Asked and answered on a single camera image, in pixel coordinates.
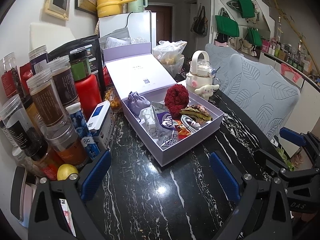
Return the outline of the red cartoon snack packet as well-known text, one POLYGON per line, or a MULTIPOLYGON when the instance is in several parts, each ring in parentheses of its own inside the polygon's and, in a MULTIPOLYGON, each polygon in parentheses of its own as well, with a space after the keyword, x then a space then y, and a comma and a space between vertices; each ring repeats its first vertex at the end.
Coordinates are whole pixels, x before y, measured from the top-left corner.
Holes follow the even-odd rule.
POLYGON ((182 124, 180 120, 173 120, 176 131, 178 132, 178 138, 184 139, 191 135, 191 132, 182 124))

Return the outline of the gold patterned snack packet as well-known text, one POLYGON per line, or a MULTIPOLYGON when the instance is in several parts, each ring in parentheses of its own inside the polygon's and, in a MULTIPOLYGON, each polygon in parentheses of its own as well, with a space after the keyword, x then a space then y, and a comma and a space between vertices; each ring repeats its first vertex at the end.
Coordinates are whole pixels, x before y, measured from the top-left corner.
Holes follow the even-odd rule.
POLYGON ((205 122, 212 121, 212 116, 202 105, 191 105, 180 110, 181 115, 186 115, 192 118, 195 122, 199 124, 204 124, 205 122))

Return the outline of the silver purple foil packet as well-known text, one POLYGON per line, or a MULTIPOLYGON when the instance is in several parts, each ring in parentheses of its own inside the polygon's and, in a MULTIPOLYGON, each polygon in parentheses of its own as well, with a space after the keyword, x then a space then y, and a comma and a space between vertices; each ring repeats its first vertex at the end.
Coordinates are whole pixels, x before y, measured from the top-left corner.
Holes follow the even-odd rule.
POLYGON ((155 107, 157 118, 159 119, 162 136, 157 139, 161 149, 167 149, 178 142, 178 132, 173 124, 173 118, 168 108, 158 102, 152 102, 151 105, 155 107))

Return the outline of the lavender drawstring pouch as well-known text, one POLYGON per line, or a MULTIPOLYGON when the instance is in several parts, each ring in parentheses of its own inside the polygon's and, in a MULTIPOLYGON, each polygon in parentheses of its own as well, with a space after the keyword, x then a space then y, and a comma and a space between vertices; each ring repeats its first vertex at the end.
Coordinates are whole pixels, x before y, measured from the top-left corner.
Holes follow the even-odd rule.
POLYGON ((135 117, 139 117, 140 111, 149 107, 150 102, 137 92, 131 92, 128 96, 128 108, 135 117))

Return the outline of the dark red fluffy yarn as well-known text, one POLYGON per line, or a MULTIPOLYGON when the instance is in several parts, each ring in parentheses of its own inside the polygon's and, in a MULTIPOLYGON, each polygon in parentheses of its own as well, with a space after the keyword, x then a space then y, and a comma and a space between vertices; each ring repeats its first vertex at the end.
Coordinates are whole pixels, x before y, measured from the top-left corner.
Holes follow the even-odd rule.
POLYGON ((168 108, 173 119, 180 117, 180 110, 187 107, 189 103, 188 90, 183 85, 171 86, 165 95, 164 104, 168 108))

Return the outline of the yellow lemon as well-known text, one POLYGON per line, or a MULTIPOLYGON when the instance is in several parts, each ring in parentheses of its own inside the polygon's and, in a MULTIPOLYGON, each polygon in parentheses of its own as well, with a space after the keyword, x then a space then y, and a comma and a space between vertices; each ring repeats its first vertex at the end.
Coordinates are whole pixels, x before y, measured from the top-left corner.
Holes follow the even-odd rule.
POLYGON ((79 174, 77 168, 71 164, 62 164, 57 171, 57 180, 66 180, 71 174, 79 174))

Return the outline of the front blue leaf cushion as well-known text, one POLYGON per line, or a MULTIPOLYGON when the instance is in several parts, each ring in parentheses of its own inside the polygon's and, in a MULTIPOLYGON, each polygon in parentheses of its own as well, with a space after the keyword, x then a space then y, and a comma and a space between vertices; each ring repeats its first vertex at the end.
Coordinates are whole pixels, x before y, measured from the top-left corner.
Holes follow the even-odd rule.
POLYGON ((274 67, 251 61, 239 54, 230 58, 228 72, 219 77, 221 90, 240 107, 268 139, 279 134, 300 91, 274 67))

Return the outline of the blue leaf cushion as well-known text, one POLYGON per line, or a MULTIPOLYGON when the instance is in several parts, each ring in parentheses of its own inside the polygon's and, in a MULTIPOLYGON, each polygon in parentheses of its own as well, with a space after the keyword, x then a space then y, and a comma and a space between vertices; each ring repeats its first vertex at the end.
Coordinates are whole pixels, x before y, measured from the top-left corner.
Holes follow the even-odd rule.
POLYGON ((230 58, 228 72, 219 77, 221 90, 240 107, 268 139, 279 134, 300 91, 274 67, 251 61, 239 54, 230 58))
POLYGON ((240 54, 231 47, 218 47, 211 43, 206 44, 205 51, 209 55, 210 64, 217 70, 216 77, 228 72, 230 58, 233 54, 240 54))

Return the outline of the orange contents plastic jar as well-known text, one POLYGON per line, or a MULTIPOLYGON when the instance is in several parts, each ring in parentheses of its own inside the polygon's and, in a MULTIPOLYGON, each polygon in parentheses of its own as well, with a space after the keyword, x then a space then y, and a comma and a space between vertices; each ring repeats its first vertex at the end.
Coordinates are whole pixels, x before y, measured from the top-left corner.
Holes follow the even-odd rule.
POLYGON ((47 128, 44 137, 65 163, 81 168, 89 161, 70 118, 47 128))

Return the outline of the brown powder jar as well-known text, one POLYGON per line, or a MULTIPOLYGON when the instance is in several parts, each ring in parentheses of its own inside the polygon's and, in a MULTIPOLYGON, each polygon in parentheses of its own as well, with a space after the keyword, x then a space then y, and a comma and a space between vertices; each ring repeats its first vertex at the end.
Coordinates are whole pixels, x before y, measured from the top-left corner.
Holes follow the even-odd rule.
POLYGON ((29 93, 47 127, 66 118, 50 69, 45 69, 27 80, 29 93))

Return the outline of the white blue medicine box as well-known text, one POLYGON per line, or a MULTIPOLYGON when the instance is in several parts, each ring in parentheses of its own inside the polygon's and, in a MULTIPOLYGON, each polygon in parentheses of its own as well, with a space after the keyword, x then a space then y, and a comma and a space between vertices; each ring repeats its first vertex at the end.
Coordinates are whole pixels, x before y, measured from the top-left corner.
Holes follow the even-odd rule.
POLYGON ((106 100, 99 103, 90 116, 87 126, 101 152, 109 148, 114 130, 114 116, 111 103, 106 100))

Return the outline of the blue tablet tube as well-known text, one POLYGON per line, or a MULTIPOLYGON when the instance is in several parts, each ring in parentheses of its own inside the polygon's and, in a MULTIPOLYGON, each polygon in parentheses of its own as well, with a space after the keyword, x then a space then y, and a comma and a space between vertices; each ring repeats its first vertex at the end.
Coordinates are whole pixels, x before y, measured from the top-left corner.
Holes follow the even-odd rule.
POLYGON ((81 110, 79 102, 66 107, 73 126, 80 138, 81 144, 91 160, 94 160, 99 154, 100 150, 97 147, 91 132, 88 129, 87 122, 81 110))

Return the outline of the red lidded bottle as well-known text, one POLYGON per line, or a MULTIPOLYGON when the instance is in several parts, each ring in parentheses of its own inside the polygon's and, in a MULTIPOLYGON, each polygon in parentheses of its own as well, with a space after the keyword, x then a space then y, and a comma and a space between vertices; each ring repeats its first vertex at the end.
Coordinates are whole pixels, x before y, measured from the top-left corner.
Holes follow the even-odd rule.
POLYGON ((102 102, 96 77, 91 74, 85 79, 75 81, 76 91, 86 120, 88 120, 96 106, 102 102))

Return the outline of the lower green tote bag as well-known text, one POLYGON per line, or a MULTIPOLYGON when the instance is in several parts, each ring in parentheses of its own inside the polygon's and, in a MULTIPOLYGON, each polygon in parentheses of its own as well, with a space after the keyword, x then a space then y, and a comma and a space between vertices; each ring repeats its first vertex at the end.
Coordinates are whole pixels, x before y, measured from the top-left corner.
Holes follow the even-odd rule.
POLYGON ((260 34, 258 30, 255 28, 248 27, 245 40, 247 40, 253 46, 256 46, 256 47, 262 46, 262 40, 261 40, 260 34))

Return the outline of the rear blue leaf cushion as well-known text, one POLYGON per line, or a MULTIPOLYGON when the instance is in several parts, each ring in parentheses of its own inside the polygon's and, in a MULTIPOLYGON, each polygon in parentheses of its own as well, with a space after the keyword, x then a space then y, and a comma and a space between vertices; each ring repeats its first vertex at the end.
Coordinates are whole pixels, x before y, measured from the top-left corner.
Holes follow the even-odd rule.
POLYGON ((228 72, 230 58, 233 54, 240 54, 231 47, 218 47, 211 43, 206 44, 205 51, 209 55, 210 64, 217 70, 216 77, 228 72))

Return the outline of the cream cinnamoroll water bottle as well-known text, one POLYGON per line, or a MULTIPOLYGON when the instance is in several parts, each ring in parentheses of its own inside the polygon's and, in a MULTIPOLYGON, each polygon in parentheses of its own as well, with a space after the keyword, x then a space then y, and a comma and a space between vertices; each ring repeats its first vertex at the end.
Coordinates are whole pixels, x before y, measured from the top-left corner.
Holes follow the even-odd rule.
POLYGON ((189 64, 185 80, 187 90, 208 101, 221 85, 216 78, 217 70, 210 64, 209 55, 204 50, 195 51, 189 64))

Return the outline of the green lidded spice jar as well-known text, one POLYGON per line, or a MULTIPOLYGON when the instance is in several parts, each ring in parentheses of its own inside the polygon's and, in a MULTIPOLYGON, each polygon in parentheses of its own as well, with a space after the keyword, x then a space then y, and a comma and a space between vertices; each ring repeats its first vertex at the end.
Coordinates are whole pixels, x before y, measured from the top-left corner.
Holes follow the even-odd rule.
POLYGON ((87 51, 82 50, 69 55, 69 62, 74 81, 86 79, 91 75, 87 51))

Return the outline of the large green tote bag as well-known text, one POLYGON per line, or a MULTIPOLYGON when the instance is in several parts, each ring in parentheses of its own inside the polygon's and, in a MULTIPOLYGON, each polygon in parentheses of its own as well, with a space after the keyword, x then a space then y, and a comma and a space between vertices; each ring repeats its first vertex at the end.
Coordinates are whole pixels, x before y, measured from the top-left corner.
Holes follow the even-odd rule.
POLYGON ((227 10, 221 8, 218 15, 215 15, 216 28, 219 34, 227 35, 229 37, 239 37, 240 30, 238 23, 231 19, 227 10))

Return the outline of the upper green tote bag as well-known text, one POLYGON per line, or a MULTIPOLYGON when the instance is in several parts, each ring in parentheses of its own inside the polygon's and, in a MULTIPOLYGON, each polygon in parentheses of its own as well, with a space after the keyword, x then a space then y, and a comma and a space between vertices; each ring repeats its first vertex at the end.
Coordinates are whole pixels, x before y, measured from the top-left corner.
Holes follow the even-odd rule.
POLYGON ((242 18, 253 18, 255 16, 254 4, 251 0, 238 0, 240 5, 240 14, 242 18))

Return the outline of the white plastic food bag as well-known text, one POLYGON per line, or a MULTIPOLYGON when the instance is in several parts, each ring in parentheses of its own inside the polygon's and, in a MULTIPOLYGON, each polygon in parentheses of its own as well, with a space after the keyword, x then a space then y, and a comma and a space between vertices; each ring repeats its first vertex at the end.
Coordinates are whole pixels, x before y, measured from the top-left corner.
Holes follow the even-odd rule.
POLYGON ((184 64, 183 51, 188 44, 187 41, 160 41, 159 45, 152 49, 153 56, 160 64, 175 77, 182 70, 184 64))

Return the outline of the dark hanging handbag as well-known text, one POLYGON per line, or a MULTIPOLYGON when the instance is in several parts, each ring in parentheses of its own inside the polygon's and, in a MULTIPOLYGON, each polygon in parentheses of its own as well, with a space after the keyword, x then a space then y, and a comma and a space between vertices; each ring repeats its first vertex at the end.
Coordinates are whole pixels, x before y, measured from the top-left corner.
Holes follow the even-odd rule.
POLYGON ((199 7, 197 16, 194 18, 190 31, 201 37, 207 36, 208 20, 206 18, 206 10, 203 5, 199 7))

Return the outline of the white mini fridge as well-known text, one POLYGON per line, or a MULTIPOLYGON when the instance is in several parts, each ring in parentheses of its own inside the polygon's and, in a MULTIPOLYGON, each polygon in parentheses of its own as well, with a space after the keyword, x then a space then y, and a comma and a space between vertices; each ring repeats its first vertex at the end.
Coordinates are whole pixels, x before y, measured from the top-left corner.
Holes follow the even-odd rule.
POLYGON ((99 18, 99 43, 103 49, 108 37, 150 42, 151 48, 154 48, 157 45, 156 33, 155 12, 131 12, 99 18))

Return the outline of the dark brown door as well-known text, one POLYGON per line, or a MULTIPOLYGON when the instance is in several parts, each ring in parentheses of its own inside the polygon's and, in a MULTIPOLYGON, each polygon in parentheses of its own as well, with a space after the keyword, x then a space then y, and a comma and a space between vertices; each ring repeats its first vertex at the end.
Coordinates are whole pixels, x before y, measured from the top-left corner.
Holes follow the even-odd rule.
POLYGON ((172 42, 172 7, 164 5, 149 5, 151 12, 156 13, 156 41, 172 42))

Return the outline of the yellow enamel pot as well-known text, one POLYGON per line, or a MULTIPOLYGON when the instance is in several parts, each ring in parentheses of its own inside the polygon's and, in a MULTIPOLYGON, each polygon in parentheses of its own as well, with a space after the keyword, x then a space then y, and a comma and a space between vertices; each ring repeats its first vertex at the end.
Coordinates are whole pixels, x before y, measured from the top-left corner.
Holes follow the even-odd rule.
POLYGON ((97 14, 99 18, 114 16, 123 13, 125 3, 135 2, 136 0, 97 0, 97 14))

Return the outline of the light green electric kettle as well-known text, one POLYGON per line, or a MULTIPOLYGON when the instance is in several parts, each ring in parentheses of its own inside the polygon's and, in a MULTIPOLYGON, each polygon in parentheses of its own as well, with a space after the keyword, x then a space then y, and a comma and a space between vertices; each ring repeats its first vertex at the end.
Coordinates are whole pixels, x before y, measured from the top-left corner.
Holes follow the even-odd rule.
POLYGON ((148 6, 148 0, 135 0, 127 4, 127 12, 144 12, 148 6))

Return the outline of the wall intercom panel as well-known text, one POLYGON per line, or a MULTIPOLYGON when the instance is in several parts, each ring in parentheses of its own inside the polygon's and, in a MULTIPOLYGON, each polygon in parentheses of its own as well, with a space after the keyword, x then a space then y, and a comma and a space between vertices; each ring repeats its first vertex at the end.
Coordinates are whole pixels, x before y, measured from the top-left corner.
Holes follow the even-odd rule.
POLYGON ((50 16, 68 21, 70 1, 71 0, 45 0, 43 11, 50 16))

